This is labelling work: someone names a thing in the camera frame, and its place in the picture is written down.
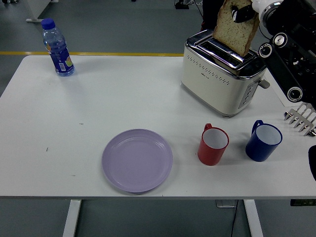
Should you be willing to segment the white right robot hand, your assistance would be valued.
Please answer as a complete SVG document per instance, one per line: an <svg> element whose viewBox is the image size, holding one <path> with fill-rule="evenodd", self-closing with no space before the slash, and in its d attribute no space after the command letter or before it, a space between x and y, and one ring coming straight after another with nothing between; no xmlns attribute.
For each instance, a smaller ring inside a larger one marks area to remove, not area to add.
<svg viewBox="0 0 316 237"><path fill-rule="evenodd" d="M258 13L260 22L263 23L265 17L274 8L274 0L252 0L249 5L241 8L232 5L232 19L235 23L243 23L254 18Z"/></svg>

